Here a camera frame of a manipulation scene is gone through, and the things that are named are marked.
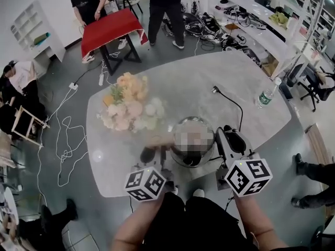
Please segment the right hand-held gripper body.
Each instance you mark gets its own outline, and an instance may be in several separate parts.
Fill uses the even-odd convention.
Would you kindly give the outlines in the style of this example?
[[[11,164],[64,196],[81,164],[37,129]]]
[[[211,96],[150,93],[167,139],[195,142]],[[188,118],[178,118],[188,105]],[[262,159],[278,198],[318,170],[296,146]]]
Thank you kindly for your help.
[[[238,197],[260,193],[271,179],[267,161],[255,153],[229,157],[216,171],[217,189],[231,189]]]

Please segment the white bookshelf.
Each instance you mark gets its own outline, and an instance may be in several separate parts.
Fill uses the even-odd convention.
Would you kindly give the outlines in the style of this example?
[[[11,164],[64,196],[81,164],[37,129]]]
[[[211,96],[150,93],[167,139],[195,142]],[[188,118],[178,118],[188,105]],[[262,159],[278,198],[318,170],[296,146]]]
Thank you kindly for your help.
[[[28,60],[41,68],[49,66],[50,56],[62,62],[65,56],[63,46],[55,29],[49,23],[38,0],[29,4],[13,21],[10,31]]]

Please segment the green cloth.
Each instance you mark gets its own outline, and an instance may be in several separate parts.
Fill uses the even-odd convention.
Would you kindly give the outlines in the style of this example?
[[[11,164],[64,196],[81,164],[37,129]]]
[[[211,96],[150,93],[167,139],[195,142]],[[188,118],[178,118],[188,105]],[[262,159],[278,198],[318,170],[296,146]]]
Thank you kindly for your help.
[[[287,29],[287,24],[288,24],[288,18],[285,16],[284,13],[281,12],[276,12],[274,14],[272,14],[269,19],[277,24],[278,26],[284,28],[285,30]]]

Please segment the pastel artificial flower bouquet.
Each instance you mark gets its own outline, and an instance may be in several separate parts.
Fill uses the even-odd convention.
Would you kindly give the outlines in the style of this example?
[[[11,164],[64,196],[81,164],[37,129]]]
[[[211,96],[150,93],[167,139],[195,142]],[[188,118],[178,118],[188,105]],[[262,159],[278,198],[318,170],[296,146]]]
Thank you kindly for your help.
[[[129,72],[118,77],[107,93],[116,103],[104,107],[98,113],[103,125],[115,131],[154,130],[165,117],[165,103],[159,97],[149,96],[147,76],[136,76]]]

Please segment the long white desk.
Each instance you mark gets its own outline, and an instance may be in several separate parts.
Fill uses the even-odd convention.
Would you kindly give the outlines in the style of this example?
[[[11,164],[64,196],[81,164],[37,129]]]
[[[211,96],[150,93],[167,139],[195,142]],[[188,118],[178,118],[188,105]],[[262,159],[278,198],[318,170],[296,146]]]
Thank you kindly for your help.
[[[221,0],[209,0],[212,6],[218,5]],[[281,66],[276,68],[274,71],[275,75],[278,75],[280,71],[284,69],[284,65],[288,65],[289,61],[292,61],[294,57],[301,53],[304,61],[308,61],[314,67],[322,67],[328,69],[329,64],[323,58],[320,52],[316,48],[312,47],[307,40],[307,36],[303,35],[298,31],[301,25],[301,21],[296,18],[289,18],[287,28],[283,28],[277,25],[274,21],[270,20],[270,16],[273,12],[266,9],[264,6],[256,3],[254,0],[228,0],[228,7],[238,5],[244,8],[248,13],[257,17],[260,21],[272,27],[277,31],[285,41],[282,41],[277,35],[268,29],[253,28],[251,25],[241,25],[237,21],[237,18],[232,18],[235,24],[258,42],[268,53],[270,53]]]

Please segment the person's black clothing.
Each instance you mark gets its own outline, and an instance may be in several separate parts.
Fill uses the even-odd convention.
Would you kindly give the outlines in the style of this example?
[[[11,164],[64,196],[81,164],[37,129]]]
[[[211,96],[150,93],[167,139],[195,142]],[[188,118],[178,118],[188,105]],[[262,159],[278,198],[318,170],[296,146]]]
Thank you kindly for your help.
[[[167,192],[141,245],[143,251],[259,251],[252,233],[208,198],[186,202]],[[305,246],[272,251],[309,251]]]

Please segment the black office chair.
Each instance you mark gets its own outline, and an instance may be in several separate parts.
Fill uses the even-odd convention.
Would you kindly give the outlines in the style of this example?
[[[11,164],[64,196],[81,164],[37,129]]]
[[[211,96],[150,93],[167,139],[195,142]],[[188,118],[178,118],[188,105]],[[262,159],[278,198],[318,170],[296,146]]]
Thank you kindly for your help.
[[[316,111],[316,104],[320,101],[326,101],[330,94],[335,91],[335,71],[333,73],[326,72],[322,67],[315,68],[308,64],[298,76],[298,71],[303,67],[302,64],[297,65],[287,77],[287,84],[293,87],[295,84],[303,87],[307,94],[300,97],[304,100],[311,98],[313,109]]]

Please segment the steel kettle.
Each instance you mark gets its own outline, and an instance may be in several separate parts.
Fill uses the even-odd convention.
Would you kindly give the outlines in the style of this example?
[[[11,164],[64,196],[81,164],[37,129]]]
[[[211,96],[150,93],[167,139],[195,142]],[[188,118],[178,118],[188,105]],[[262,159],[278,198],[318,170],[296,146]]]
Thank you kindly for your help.
[[[211,159],[215,149],[215,133],[200,117],[187,117],[171,131],[149,138],[145,150],[168,150],[175,162],[186,168],[200,167]]]

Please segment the black device with printed tags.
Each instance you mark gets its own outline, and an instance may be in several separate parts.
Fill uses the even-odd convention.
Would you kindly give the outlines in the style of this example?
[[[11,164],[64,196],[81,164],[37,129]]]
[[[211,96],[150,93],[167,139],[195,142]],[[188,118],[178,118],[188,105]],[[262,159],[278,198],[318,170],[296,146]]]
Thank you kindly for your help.
[[[253,52],[250,48],[242,48],[240,49],[245,55],[247,55],[259,68],[262,68],[262,63],[258,56]]]
[[[202,21],[191,13],[183,13],[185,30],[192,36],[202,36],[204,25]]]

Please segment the person's right forearm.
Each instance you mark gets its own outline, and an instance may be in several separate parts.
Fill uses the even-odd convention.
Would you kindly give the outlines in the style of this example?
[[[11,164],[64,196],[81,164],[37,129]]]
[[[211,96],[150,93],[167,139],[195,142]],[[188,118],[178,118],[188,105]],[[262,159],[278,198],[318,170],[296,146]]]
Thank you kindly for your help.
[[[287,248],[276,234],[270,219],[264,214],[253,196],[238,197],[234,200],[239,211],[244,230],[252,233],[258,243],[259,251],[272,251]]]

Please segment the light wooden frame chair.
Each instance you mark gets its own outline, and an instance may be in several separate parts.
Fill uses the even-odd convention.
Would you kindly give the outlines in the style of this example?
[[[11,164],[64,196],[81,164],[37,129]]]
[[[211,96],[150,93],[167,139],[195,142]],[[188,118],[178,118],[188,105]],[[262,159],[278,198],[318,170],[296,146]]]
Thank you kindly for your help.
[[[23,113],[26,113],[27,115],[30,116],[30,121],[29,121],[29,126],[27,127],[27,131],[25,134],[22,134],[20,133],[19,131],[16,130],[16,127],[20,121],[20,118],[21,118],[21,115]],[[40,120],[39,118],[37,118],[35,115],[31,114],[28,110],[26,110],[23,106],[20,106],[19,110],[16,111],[15,113],[15,121],[13,123],[13,126],[12,126],[12,130],[11,132],[12,133],[15,133],[16,135],[20,136],[22,139],[24,140],[27,140],[37,146],[39,146],[39,148],[41,149],[43,147],[43,144],[42,143],[38,143],[37,141],[29,138],[29,135],[30,135],[30,131],[31,131],[31,128],[32,128],[32,125],[34,123],[39,123],[40,126],[45,129],[45,128],[50,128],[50,126],[48,125],[48,122],[47,121],[42,121]]]

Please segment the long wooden plank bench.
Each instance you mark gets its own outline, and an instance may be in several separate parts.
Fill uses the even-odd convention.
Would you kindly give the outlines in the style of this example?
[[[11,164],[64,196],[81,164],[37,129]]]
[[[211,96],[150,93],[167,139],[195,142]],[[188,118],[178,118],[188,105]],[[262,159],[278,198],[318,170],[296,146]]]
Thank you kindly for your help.
[[[316,156],[317,162],[323,165],[333,164],[333,160],[330,159],[329,153],[317,124],[314,123],[313,125],[309,126],[305,130],[305,134],[309,139],[310,146]]]

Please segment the round white side table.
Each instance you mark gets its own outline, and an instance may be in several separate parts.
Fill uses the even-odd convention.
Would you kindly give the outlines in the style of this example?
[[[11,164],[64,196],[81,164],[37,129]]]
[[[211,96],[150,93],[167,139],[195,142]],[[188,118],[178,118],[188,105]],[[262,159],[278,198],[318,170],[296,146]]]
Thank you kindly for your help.
[[[5,202],[6,202],[6,205],[7,205],[7,209],[9,210],[9,213],[14,216],[15,223],[16,223],[16,225],[18,225],[19,224],[19,215],[18,215],[18,211],[17,211],[17,206],[16,206],[16,202],[15,202],[15,199],[14,199],[14,195],[13,195],[13,193],[12,193],[12,191],[9,187],[5,188],[4,197],[5,197]]]

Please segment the clear plastic water bottle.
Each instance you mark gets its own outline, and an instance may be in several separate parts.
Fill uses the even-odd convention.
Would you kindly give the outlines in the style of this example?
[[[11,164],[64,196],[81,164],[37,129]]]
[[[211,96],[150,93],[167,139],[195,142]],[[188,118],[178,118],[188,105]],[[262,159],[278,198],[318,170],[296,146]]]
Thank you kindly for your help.
[[[269,105],[269,103],[273,100],[281,83],[282,80],[279,77],[276,77],[264,87],[264,89],[257,96],[257,99],[255,101],[255,104],[259,109],[262,109]]]

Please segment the black trestle table frame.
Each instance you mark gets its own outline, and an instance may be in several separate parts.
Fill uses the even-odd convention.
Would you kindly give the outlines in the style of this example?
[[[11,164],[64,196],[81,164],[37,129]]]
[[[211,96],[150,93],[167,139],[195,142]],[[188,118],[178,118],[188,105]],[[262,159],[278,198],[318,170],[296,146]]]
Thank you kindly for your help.
[[[130,39],[130,36],[127,34],[125,36],[129,46],[130,46],[130,50],[129,52],[123,57],[123,58],[114,58],[110,55],[110,53],[108,52],[108,49],[106,47],[106,45],[103,45],[101,47],[99,47],[99,50],[100,50],[100,53],[102,55],[102,58],[103,58],[103,61],[104,61],[104,64],[106,65],[107,67],[107,70],[110,74],[110,76],[112,76],[116,70],[119,68],[119,66],[121,65],[121,63],[123,61],[130,61],[130,62],[136,62],[136,63],[141,63],[142,60],[140,59],[137,51],[136,51],[136,48],[134,47],[131,39]]]

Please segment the red tablecloth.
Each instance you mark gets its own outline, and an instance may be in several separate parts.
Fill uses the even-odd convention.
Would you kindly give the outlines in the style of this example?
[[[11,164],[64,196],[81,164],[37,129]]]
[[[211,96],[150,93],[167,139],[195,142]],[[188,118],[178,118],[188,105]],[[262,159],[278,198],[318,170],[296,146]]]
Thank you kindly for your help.
[[[81,42],[82,58],[86,58],[92,51],[132,32],[138,33],[142,45],[148,42],[141,23],[128,8],[87,25],[84,28]]]

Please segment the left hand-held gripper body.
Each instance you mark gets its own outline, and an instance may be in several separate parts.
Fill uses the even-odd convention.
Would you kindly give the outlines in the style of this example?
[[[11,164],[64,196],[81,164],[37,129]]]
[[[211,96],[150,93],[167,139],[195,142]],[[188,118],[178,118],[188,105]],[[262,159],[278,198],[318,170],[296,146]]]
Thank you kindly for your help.
[[[167,164],[130,167],[125,171],[125,195],[137,202],[158,199],[168,181],[178,182],[177,168]]]

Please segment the person's left forearm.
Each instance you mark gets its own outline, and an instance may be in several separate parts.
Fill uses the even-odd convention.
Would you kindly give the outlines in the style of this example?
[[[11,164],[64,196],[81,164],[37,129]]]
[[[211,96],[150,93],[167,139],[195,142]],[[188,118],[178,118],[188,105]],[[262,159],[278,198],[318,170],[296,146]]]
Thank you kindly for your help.
[[[140,251],[144,237],[156,217],[165,195],[166,192],[161,194],[157,200],[140,203],[118,229],[110,251]]]

